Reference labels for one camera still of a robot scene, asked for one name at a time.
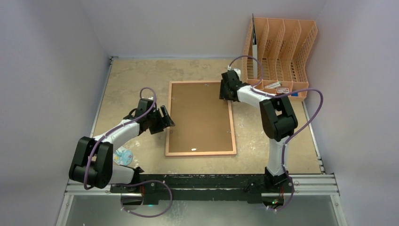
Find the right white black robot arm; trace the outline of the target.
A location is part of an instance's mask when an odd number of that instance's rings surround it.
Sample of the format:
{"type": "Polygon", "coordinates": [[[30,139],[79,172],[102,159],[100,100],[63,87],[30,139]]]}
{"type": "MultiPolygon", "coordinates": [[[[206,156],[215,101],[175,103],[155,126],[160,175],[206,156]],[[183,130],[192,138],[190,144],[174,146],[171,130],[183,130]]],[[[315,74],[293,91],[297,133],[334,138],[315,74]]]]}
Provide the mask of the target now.
{"type": "Polygon", "coordinates": [[[287,97],[275,96],[242,82],[235,70],[221,76],[220,99],[246,103],[260,110],[263,131],[269,138],[264,185],[267,190],[275,192],[288,180],[287,141],[298,126],[291,102],[287,97]]]}

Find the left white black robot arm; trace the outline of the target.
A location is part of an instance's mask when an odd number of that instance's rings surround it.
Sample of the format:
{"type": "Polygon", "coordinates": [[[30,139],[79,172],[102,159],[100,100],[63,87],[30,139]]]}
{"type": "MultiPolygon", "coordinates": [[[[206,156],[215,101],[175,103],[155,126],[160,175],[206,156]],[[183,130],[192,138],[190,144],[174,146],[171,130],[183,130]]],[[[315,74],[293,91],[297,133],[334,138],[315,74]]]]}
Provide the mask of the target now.
{"type": "Polygon", "coordinates": [[[83,183],[86,190],[122,184],[128,192],[136,192],[140,188],[140,179],[136,177],[139,169],[115,166],[114,152],[147,130],[156,134],[173,126],[175,123],[165,106],[157,107],[152,99],[141,98],[137,108],[132,109],[117,126],[96,137],[81,137],[78,140],[69,179],[83,183]]]}

